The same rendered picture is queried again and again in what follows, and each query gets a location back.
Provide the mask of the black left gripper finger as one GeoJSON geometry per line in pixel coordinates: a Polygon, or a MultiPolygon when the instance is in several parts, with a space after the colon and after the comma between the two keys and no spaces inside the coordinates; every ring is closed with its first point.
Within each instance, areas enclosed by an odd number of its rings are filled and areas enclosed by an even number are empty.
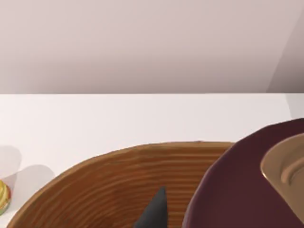
{"type": "Polygon", "coordinates": [[[161,187],[156,192],[133,228],[168,228],[168,205],[165,187],[161,187]]]}

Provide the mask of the brown woven basket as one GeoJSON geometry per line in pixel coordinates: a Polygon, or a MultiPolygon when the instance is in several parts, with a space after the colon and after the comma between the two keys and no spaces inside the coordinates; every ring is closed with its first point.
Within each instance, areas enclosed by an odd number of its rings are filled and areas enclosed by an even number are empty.
{"type": "Polygon", "coordinates": [[[181,228],[207,169],[231,142],[138,145],[85,160],[37,191],[6,228],[133,228],[160,187],[169,228],[181,228]]]}

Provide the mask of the yellow and green round toy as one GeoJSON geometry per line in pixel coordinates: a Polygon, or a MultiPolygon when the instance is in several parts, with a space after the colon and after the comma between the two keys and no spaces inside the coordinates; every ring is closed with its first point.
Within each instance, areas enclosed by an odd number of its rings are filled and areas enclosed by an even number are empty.
{"type": "Polygon", "coordinates": [[[11,190],[2,180],[0,180],[0,215],[9,207],[11,202],[11,190]]]}

